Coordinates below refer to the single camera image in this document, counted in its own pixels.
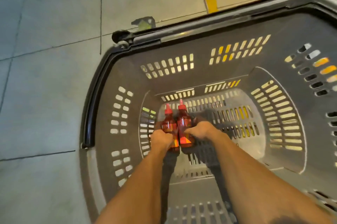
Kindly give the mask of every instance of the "sauce bottle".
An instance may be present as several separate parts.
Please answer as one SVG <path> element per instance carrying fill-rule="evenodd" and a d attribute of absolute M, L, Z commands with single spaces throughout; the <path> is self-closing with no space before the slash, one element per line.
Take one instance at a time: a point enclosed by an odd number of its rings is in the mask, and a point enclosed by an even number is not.
<path fill-rule="evenodd" d="M 173 118 L 173 111 L 169 104 L 166 104 L 165 119 L 161 124 L 161 128 L 165 133 L 171 133 L 173 135 L 174 141 L 169 150 L 179 151 L 177 123 Z"/>
<path fill-rule="evenodd" d="M 192 127 L 192 119 L 187 113 L 187 109 L 183 103 L 183 99 L 180 99 L 180 105 L 178 106 L 178 110 L 178 133 L 180 146 L 182 148 L 192 147 L 194 145 L 194 137 L 190 134 L 185 134 L 185 130 Z"/>

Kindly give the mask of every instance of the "bottle label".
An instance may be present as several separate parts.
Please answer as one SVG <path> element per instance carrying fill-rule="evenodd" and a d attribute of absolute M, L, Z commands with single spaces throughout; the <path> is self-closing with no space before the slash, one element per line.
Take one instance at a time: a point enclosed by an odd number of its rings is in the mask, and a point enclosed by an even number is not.
<path fill-rule="evenodd" d="M 170 133 L 173 135 L 173 142 L 172 142 L 171 148 L 179 147 L 177 124 L 163 124 L 162 130 L 165 133 Z"/>
<path fill-rule="evenodd" d="M 192 141 L 194 141 L 194 138 L 191 135 L 185 134 L 185 130 L 190 127 L 192 127 L 190 119 L 182 118 L 178 120 L 180 144 L 192 143 Z"/>

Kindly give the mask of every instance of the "hand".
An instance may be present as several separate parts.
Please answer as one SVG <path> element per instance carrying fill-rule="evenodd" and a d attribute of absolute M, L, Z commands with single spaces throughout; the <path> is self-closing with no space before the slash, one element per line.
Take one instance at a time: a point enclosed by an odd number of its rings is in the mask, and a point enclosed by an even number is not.
<path fill-rule="evenodd" d="M 173 142 L 173 135 L 155 130 L 151 135 L 151 151 L 166 153 Z"/>
<path fill-rule="evenodd" d="M 185 133 L 191 134 L 201 140 L 209 139 L 210 132 L 212 130 L 216 130 L 216 128 L 211 123 L 204 121 L 199 117 L 194 120 L 194 123 L 197 125 L 195 127 L 186 129 Z"/>

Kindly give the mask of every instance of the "gray plastic basket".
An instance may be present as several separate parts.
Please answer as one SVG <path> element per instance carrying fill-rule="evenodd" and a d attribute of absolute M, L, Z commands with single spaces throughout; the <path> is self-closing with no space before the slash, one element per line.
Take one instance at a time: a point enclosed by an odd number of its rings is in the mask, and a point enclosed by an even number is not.
<path fill-rule="evenodd" d="M 202 115 L 261 164 L 337 211 L 337 0 L 262 0 L 130 34 L 104 56 L 83 113 L 92 221 L 150 150 L 166 103 Z M 162 222 L 235 223 L 213 146 L 164 160 Z"/>

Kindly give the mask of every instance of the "red sauce bottle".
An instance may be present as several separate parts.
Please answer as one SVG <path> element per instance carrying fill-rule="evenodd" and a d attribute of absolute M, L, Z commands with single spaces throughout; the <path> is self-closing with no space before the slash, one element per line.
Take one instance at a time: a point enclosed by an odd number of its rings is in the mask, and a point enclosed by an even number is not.
<path fill-rule="evenodd" d="M 172 146 L 169 150 L 179 151 L 177 123 L 173 118 L 173 111 L 171 110 L 169 104 L 166 104 L 165 119 L 161 124 L 161 128 L 164 132 L 171 133 L 173 135 L 174 141 L 172 142 Z"/>
<path fill-rule="evenodd" d="M 192 147 L 194 145 L 194 137 L 190 134 L 185 134 L 187 128 L 192 127 L 192 119 L 188 115 L 186 106 L 183 100 L 180 99 L 180 105 L 178 106 L 179 116 L 178 116 L 178 133 L 180 139 L 180 146 L 182 148 Z"/>

